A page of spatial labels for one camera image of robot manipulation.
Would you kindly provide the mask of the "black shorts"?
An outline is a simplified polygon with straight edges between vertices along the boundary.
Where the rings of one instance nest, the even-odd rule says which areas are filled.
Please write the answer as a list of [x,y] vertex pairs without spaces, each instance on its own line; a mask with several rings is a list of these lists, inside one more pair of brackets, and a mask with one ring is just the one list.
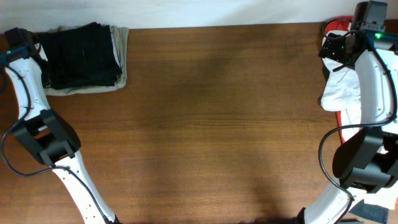
[[110,26],[93,22],[37,37],[50,65],[49,74],[42,77],[44,87],[113,86],[122,74]]

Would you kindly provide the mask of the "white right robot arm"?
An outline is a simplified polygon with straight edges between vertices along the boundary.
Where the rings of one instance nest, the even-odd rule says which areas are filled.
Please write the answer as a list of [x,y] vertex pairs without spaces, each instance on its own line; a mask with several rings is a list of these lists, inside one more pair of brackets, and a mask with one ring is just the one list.
[[393,209],[397,200],[397,36],[386,32],[387,4],[363,1],[343,35],[325,34],[319,56],[359,78],[357,133],[335,152],[329,186],[296,223],[341,223],[359,202]]

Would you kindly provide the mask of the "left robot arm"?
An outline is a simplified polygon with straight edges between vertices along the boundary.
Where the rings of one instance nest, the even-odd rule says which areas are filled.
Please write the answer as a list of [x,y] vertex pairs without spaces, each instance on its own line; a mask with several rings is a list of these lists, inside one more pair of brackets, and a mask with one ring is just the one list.
[[1,53],[1,70],[10,78],[16,94],[19,115],[5,132],[45,169],[38,176],[53,172],[62,181],[85,223],[119,223],[91,180],[80,152],[76,131],[53,109],[45,94],[50,65],[38,39],[25,29],[5,32],[9,48]]

